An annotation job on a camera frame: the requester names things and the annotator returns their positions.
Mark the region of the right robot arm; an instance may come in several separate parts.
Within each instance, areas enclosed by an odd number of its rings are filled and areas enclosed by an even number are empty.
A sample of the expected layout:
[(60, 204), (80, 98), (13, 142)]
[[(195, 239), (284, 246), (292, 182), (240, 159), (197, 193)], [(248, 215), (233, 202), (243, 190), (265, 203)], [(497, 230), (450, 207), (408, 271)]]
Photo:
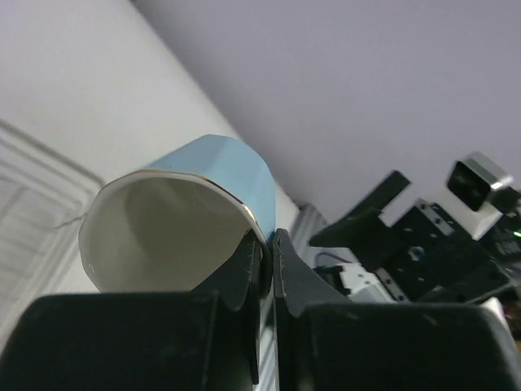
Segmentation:
[(480, 303), (514, 298), (520, 267), (520, 216), (499, 218), (475, 239), (440, 204), (419, 199), (392, 226), (383, 210), (410, 184), (392, 171), (337, 222), (309, 241), (347, 248), (398, 302)]

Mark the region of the light blue mug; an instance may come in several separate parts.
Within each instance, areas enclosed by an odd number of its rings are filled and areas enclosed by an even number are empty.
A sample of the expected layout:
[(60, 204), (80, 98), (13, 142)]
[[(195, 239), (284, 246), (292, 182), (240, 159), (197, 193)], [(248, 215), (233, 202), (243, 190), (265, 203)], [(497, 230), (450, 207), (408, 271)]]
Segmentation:
[(274, 178), (246, 143), (205, 134), (106, 184), (79, 231), (82, 266), (100, 292), (188, 291), (251, 232), (268, 292)]

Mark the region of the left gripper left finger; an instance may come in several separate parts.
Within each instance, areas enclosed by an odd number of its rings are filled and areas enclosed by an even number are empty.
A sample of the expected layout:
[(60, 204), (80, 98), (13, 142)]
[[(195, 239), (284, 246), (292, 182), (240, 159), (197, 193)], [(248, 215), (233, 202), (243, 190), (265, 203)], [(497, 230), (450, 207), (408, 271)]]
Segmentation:
[(189, 292), (35, 300), (1, 355), (4, 390), (250, 390), (261, 246), (252, 232)]

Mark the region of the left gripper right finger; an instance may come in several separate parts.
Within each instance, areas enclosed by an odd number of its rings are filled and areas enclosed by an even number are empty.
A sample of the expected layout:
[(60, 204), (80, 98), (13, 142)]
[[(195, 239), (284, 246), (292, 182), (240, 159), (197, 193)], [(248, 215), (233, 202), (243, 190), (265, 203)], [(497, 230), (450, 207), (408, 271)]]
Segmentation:
[(275, 232), (274, 318), (281, 390), (517, 390), (520, 355), (475, 305), (353, 303)]

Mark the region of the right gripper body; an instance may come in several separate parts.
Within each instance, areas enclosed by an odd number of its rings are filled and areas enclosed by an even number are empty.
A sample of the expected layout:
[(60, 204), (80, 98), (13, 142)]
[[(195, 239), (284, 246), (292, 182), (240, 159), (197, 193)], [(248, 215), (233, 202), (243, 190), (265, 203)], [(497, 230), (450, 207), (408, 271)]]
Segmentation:
[(393, 170), (310, 245), (349, 249), (398, 302), (480, 303), (512, 289), (507, 270), (440, 205), (418, 200), (392, 226), (382, 221), (409, 184)]

